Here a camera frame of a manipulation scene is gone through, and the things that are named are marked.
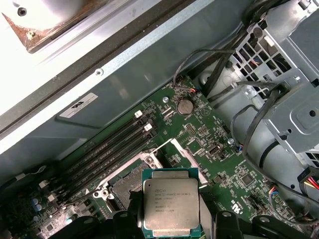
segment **intel xeon processor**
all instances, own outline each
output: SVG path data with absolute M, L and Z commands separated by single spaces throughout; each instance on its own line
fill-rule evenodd
M 143 181 L 146 237 L 199 236 L 198 179 L 187 169 L 150 171 L 151 178 Z

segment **motherboard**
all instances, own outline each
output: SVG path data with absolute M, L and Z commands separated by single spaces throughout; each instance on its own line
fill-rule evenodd
M 182 84 L 194 87 L 188 78 Z M 272 215 L 270 187 L 245 162 L 228 126 L 200 91 L 180 90 L 172 83 L 87 141 L 56 166 L 52 177 L 21 192 L 1 211 L 17 238 L 47 239 L 78 217 L 103 221 L 127 209 L 130 193 L 142 188 L 143 169 L 191 167 L 199 168 L 200 190 L 220 210 L 246 221 Z M 286 203 L 278 195 L 274 200 L 277 210 L 292 219 Z

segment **red wire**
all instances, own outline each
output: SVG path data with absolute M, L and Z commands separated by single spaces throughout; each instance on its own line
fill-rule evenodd
M 319 190 L 319 185 L 315 182 L 315 180 L 312 177 L 309 177 L 308 179 L 312 185 L 314 185 L 315 188 Z

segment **label sticker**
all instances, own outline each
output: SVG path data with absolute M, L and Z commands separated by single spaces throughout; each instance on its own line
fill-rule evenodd
M 60 114 L 60 117 L 64 117 L 64 118 L 68 118 L 68 119 L 71 118 L 76 113 L 78 113 L 80 110 L 82 110 L 84 107 L 86 107 L 91 102 L 96 100 L 97 98 L 98 98 L 97 95 L 95 95 L 93 93 L 89 93 L 87 96 L 85 96 L 84 98 L 79 100 L 77 103 L 72 105 L 70 108 L 68 108 L 65 112 Z

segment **yellow wire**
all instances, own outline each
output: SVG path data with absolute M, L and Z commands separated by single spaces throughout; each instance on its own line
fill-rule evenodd
M 304 182 L 304 184 L 308 185 L 309 187 L 315 188 L 315 186 L 310 184 L 309 182 Z

